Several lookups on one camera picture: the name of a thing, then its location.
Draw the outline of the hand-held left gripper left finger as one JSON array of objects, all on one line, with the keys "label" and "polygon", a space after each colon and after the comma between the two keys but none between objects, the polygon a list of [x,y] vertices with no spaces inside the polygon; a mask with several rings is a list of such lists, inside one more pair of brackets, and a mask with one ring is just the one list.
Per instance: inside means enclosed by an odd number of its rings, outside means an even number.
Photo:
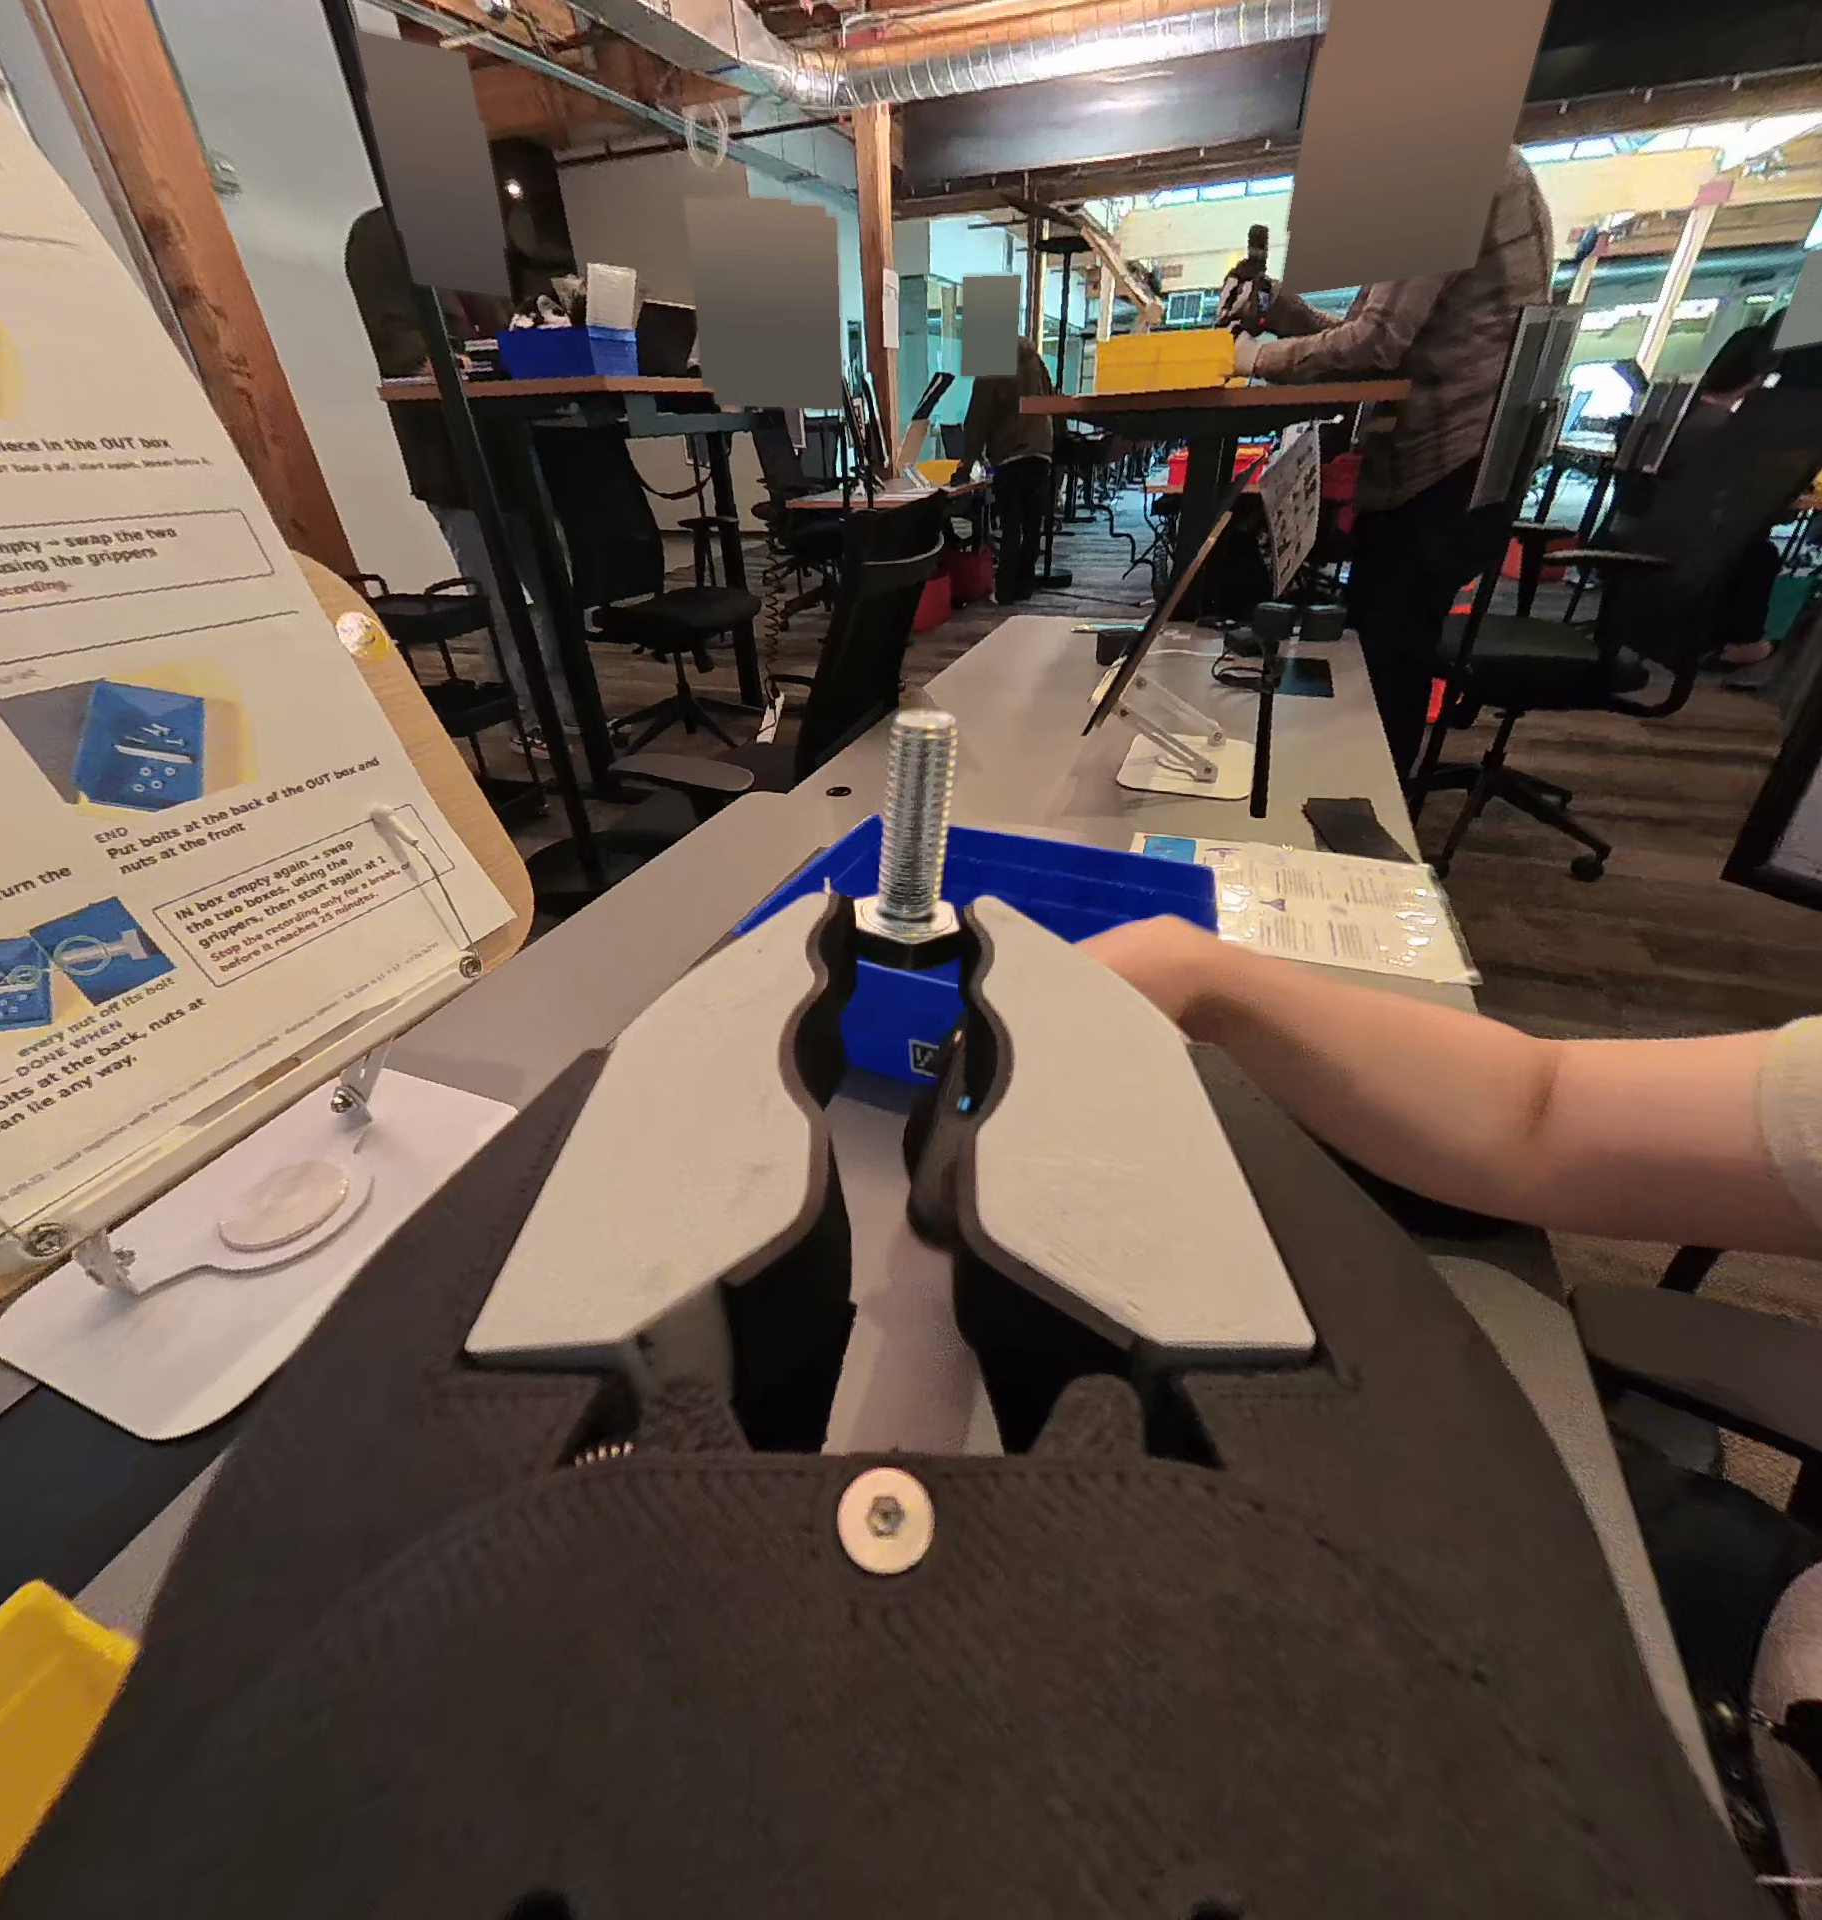
[{"label": "hand-held left gripper left finger", "polygon": [[760,1453],[821,1453],[854,1321],[828,1106],[854,913],[792,901],[611,1046],[464,1357],[715,1388]]}]

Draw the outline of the blue plastic bin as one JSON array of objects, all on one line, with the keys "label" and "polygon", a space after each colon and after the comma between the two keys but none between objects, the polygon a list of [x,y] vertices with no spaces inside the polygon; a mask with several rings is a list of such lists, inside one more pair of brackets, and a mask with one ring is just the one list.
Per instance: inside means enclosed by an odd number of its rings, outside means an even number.
[{"label": "blue plastic bin", "polygon": [[[872,896],[878,855],[880,819],[870,815],[798,865],[730,934],[807,896]],[[955,908],[1002,901],[1067,942],[1149,917],[1215,931],[1213,881],[1203,865],[986,828],[949,828],[941,894]],[[932,1083],[959,1007],[954,955],[916,968],[861,955],[840,1022],[846,1065],[903,1084]]]}]

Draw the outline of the steel hex bolt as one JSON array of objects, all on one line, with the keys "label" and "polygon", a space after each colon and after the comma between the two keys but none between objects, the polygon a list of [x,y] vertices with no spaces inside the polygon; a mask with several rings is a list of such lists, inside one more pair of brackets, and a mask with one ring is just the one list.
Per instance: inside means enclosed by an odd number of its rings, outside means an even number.
[{"label": "steel hex bolt", "polygon": [[923,954],[958,933],[943,898],[955,720],[943,709],[899,707],[886,741],[876,881],[854,919],[870,941]]}]

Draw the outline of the yellow plastic bin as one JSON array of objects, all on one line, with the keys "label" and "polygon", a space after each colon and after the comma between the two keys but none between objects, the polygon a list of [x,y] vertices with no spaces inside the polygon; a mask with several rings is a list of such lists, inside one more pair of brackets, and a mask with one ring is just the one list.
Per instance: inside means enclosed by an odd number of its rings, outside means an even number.
[{"label": "yellow plastic bin", "polygon": [[31,1836],[100,1730],[137,1656],[45,1582],[0,1606],[0,1866]]}]

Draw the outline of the person's right forearm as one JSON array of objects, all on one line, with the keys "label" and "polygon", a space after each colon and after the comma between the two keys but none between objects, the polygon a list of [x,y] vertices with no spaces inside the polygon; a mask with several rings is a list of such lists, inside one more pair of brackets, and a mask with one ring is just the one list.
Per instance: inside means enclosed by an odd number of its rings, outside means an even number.
[{"label": "person's right forearm", "polygon": [[1554,1233],[1794,1251],[1763,1036],[1551,1042],[1219,954],[1178,1001],[1309,1134],[1435,1202]]}]

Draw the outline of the person's right hand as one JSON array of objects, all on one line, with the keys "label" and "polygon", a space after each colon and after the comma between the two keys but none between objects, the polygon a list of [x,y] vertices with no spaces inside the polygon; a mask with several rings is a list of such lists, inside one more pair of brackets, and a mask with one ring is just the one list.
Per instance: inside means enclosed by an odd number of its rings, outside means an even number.
[{"label": "person's right hand", "polygon": [[1078,948],[1190,1040],[1217,1040],[1227,1017],[1224,1007],[1234,998],[1240,961],[1217,934],[1163,916],[1094,933]]}]

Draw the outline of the laminated printed sheet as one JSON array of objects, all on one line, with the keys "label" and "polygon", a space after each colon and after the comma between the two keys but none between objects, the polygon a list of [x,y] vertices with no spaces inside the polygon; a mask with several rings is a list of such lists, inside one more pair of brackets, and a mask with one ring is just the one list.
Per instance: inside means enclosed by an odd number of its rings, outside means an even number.
[{"label": "laminated printed sheet", "polygon": [[1211,876],[1227,946],[1326,971],[1480,985],[1442,882],[1421,862],[1140,832],[1132,850]]}]

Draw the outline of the black cloth piece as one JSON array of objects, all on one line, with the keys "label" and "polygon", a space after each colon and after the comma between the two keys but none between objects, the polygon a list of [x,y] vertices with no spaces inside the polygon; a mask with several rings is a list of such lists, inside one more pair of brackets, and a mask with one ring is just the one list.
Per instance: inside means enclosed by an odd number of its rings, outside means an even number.
[{"label": "black cloth piece", "polygon": [[1320,852],[1417,867],[1426,863],[1421,852],[1413,852],[1385,828],[1368,797],[1309,797],[1303,817]]}]

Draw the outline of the red bag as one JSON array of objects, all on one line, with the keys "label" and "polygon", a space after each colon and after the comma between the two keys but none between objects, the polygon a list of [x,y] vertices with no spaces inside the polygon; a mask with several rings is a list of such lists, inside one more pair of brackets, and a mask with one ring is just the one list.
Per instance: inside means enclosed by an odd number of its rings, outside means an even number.
[{"label": "red bag", "polygon": [[912,615],[912,635],[927,635],[944,626],[955,611],[993,598],[994,546],[989,542],[977,546],[948,542],[935,574],[921,590]]}]

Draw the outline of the dark board on stand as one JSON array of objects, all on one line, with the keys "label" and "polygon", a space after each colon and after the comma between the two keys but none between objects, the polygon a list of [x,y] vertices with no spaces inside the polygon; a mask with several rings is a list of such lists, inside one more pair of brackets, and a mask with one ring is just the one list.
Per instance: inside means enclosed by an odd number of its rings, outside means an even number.
[{"label": "dark board on stand", "polygon": [[1197,593],[1203,593],[1206,602],[1211,601],[1211,587],[1206,586],[1211,563],[1217,546],[1237,523],[1238,502],[1246,492],[1243,483],[1248,478],[1248,474],[1237,475],[1234,486],[1227,486],[1213,504],[1211,523],[1192,559],[1168,579],[1163,596],[1156,602],[1149,615],[1137,621],[1085,619],[1072,628],[1074,635],[1090,637],[1092,660],[1100,669],[1100,682],[1092,688],[1088,702],[1090,716],[1085,722],[1086,735],[1094,732],[1115,713],[1120,713],[1120,698],[1134,676],[1147,665],[1152,650],[1163,638],[1165,628],[1178,619],[1178,612],[1187,605],[1195,606]]}]

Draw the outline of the wooden standing desk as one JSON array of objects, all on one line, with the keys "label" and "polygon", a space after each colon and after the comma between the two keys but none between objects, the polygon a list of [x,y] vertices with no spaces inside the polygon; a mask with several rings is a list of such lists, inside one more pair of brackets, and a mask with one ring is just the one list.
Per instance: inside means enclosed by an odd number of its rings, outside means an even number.
[{"label": "wooden standing desk", "polygon": [[[643,753],[673,722],[681,722],[689,732],[714,732],[730,748],[733,735],[723,729],[723,718],[759,716],[763,709],[754,637],[759,598],[748,586],[730,490],[730,437],[745,435],[752,417],[720,412],[710,390],[683,376],[462,376],[459,386],[492,504],[528,542],[528,549],[514,549],[519,583],[547,611],[556,641],[589,786],[601,802],[635,804],[643,788],[620,776],[621,750],[612,732],[623,732],[631,750]],[[629,444],[639,439],[681,439],[703,448],[701,488],[714,513],[683,528],[695,546],[715,545],[715,568],[692,587],[618,592],[621,563],[599,559],[591,572],[578,565],[597,541],[637,551],[641,559],[663,557],[652,496],[629,456]],[[703,630],[677,619],[663,626],[657,615],[664,601],[673,602],[673,615],[689,609],[715,621]],[[689,657],[701,671],[728,641],[738,698],[681,690],[653,709],[611,722],[589,642],[605,638],[639,650],[645,630],[657,628],[673,657]]]},{"label": "wooden standing desk", "polygon": [[1026,417],[1083,420],[1132,442],[1186,442],[1190,465],[1181,492],[1170,619],[1192,619],[1213,615],[1209,572],[1215,545],[1234,515],[1234,499],[1252,484],[1249,474],[1234,471],[1238,446],[1277,437],[1295,422],[1322,422],[1368,402],[1403,401],[1409,393],[1406,377],[1285,386],[1222,382],[1190,390],[1025,397],[1019,412]]}]

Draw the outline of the person's pale trousers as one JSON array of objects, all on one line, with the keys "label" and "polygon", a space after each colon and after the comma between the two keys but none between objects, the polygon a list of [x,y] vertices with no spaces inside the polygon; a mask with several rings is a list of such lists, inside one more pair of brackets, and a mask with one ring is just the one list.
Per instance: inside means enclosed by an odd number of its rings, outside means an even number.
[{"label": "person's pale trousers", "polygon": [[1748,1714],[1776,1890],[1797,1915],[1822,1917],[1822,1562],[1788,1586],[1765,1623]]}]

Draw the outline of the large yellow tote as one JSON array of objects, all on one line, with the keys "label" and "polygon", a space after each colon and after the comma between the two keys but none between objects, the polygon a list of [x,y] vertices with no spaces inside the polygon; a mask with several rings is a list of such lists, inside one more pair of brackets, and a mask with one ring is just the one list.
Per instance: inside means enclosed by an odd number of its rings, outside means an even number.
[{"label": "large yellow tote", "polygon": [[1092,349],[1090,393],[1128,397],[1201,393],[1243,384],[1238,341],[1224,327],[1117,334]]}]

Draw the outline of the small blue bin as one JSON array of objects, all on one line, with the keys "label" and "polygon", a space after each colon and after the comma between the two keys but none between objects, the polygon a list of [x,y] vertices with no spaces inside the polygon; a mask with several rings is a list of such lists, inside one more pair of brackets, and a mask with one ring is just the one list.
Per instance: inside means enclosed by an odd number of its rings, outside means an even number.
[{"label": "small blue bin", "polygon": [[513,380],[637,377],[629,327],[514,326],[494,334],[498,362]]}]

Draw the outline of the silver spiral duct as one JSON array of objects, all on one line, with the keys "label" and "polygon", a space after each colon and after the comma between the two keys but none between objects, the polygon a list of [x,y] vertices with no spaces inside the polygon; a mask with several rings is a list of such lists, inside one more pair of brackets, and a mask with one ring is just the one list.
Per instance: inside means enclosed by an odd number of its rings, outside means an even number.
[{"label": "silver spiral duct", "polygon": [[570,11],[683,72],[846,114],[1203,60],[1317,38],[1329,4],[955,4],[836,45],[775,37],[748,4],[586,3]]}]

